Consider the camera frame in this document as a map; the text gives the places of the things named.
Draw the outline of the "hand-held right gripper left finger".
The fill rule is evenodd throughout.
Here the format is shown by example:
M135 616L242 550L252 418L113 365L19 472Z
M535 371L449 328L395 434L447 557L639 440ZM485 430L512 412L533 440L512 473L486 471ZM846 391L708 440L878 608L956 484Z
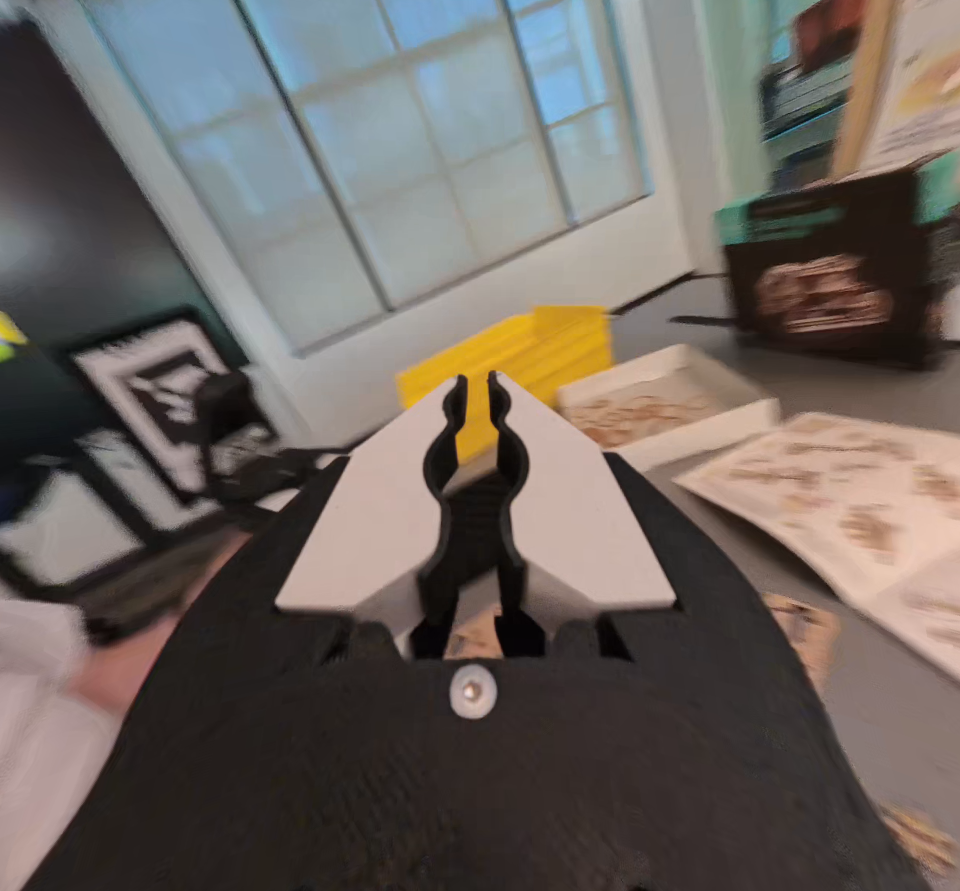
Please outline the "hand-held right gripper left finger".
M350 453L276 609L378 622L393 637L450 626L458 586L443 569L452 529L444 490L459 469L468 394L456 374Z

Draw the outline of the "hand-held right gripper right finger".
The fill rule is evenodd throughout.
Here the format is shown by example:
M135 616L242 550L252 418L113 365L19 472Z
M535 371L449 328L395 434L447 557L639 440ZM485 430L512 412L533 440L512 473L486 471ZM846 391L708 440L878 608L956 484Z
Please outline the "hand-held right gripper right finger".
M677 601L599 445L505 372L487 376L506 488L496 560L505 657L541 657L566 625Z

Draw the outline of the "black framed tag sign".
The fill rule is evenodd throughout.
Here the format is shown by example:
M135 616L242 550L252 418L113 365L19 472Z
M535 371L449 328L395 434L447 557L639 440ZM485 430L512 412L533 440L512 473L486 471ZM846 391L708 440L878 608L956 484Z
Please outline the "black framed tag sign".
M90 432L2 462L2 594L67 601L225 523L213 502L180 501L121 432Z
M84 336L56 356L175 499L204 495L195 398L210 378L249 365L231 333L186 305Z

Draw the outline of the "pile of rubber bands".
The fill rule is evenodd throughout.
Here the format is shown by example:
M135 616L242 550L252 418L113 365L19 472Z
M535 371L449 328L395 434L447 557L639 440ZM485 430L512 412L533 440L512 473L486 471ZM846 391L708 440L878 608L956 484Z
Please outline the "pile of rubber bands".
M683 377L637 382L560 411L605 451L615 450L723 413L714 395Z

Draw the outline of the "white cardboard tray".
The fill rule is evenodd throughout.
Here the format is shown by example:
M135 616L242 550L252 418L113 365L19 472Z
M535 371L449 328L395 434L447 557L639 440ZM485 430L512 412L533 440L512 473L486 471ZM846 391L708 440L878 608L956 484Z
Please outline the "white cardboard tray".
M740 371L692 345L671 345L594 373L558 390L558 412L638 382L684 378L714 395L726 411L670 432L602 451L615 453L645 473L713 453L774 429L779 401Z

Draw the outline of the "yellow plastic bin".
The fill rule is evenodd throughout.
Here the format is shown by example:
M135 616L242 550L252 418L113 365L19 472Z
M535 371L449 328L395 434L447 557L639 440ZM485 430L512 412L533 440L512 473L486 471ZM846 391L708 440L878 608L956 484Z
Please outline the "yellow plastic bin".
M607 311L598 306L540 306L498 321L430 356L396 377L404 408L416 404L449 378L465 376L464 425L457 435L462 464L494 448L488 375L504 373L551 407L558 391L614 365Z

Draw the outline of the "instruction booklet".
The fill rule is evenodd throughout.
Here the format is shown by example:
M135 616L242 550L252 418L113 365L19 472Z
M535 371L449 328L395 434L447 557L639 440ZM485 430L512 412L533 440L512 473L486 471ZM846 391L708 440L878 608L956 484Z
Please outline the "instruction booklet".
M959 680L959 437L802 414L674 477Z

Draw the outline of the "large paned window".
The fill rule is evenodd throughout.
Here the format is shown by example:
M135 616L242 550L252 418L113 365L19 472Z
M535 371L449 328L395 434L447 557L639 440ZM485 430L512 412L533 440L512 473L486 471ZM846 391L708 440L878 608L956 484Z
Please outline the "large paned window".
M78 0L312 350L645 195L606 0Z

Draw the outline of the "black product box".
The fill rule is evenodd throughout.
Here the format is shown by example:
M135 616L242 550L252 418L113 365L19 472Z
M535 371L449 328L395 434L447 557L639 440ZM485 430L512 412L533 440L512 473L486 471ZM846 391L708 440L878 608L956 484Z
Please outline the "black product box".
M792 353L924 369L958 284L958 152L714 214L738 333Z

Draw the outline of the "shelf with books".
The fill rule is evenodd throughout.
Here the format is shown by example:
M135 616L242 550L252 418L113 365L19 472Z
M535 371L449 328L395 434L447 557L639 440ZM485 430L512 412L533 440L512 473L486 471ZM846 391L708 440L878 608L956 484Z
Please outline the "shelf with books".
M800 189L827 177L853 82L869 0L819 0L798 14L786 57L759 82L769 189Z

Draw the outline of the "upright printed cardboard panel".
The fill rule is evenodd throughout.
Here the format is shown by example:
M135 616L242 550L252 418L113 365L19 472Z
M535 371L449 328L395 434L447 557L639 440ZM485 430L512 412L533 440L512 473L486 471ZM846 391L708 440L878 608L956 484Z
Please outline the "upright printed cardboard panel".
M832 180L917 165L959 144L959 0L869 0Z

